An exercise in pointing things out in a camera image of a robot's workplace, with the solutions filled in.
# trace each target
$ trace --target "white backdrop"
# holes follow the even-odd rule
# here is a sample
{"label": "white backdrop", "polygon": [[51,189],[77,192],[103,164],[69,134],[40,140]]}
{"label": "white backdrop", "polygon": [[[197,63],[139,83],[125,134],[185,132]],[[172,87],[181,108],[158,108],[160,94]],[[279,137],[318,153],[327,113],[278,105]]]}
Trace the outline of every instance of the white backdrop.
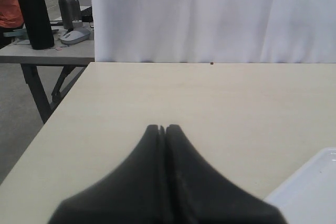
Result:
{"label": "white backdrop", "polygon": [[336,62],[336,0],[92,0],[96,61]]}

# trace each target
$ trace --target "metal water bottle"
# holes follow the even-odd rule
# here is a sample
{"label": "metal water bottle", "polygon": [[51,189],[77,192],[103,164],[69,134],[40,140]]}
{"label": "metal water bottle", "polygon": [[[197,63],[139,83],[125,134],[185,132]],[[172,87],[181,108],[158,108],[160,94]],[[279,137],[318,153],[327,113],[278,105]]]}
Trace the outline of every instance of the metal water bottle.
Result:
{"label": "metal water bottle", "polygon": [[58,0],[61,11],[63,26],[65,29],[73,28],[73,20],[81,20],[80,6],[78,0]]}

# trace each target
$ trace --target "table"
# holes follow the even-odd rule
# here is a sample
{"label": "table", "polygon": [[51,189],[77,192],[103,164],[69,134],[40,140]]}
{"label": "table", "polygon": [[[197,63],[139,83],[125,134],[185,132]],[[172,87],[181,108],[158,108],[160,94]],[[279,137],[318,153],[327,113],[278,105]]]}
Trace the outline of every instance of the table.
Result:
{"label": "table", "polygon": [[0,186],[0,223],[45,224],[112,171],[149,124],[264,198],[335,146],[336,65],[91,63]]}
{"label": "table", "polygon": [[[60,33],[55,35],[55,47],[45,50],[34,50],[31,45],[10,44],[0,49],[0,63],[19,63],[34,97],[37,109],[42,121],[45,123],[55,108],[60,104],[63,97],[76,82],[78,75],[63,89],[60,88],[65,78],[74,70],[75,67],[86,67],[94,61],[94,34],[91,33],[90,39],[67,48],[56,50],[62,44],[59,38]],[[63,70],[57,80],[52,93],[52,103],[49,104],[45,90],[38,75],[37,66],[62,66]]]}

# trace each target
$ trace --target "computer mouse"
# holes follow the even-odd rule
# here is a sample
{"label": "computer mouse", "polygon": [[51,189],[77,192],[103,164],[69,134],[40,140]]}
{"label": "computer mouse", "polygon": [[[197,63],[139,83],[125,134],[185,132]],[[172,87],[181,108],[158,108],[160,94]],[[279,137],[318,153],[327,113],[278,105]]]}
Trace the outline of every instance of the computer mouse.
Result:
{"label": "computer mouse", "polygon": [[90,34],[90,30],[80,27],[63,35],[60,40],[63,44],[74,45],[84,40],[87,40],[90,37]]}

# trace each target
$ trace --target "orange jacket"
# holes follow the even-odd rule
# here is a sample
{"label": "orange jacket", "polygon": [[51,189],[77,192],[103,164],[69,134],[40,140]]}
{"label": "orange jacket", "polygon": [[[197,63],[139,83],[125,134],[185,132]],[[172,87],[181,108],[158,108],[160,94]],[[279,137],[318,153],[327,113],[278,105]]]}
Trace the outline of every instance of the orange jacket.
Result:
{"label": "orange jacket", "polygon": [[0,27],[16,28],[23,24],[17,0],[0,0]]}

